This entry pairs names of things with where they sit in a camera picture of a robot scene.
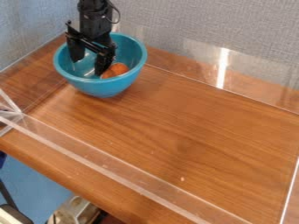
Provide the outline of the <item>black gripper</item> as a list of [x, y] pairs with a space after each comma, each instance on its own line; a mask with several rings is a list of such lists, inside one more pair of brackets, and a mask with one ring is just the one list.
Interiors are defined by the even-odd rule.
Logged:
[[86, 49], [97, 52], [95, 75], [101, 76], [115, 60], [115, 44], [110, 37], [113, 31], [113, 11], [117, 9], [110, 0], [79, 0], [79, 25], [71, 21], [67, 25], [67, 45], [74, 63], [85, 58]]

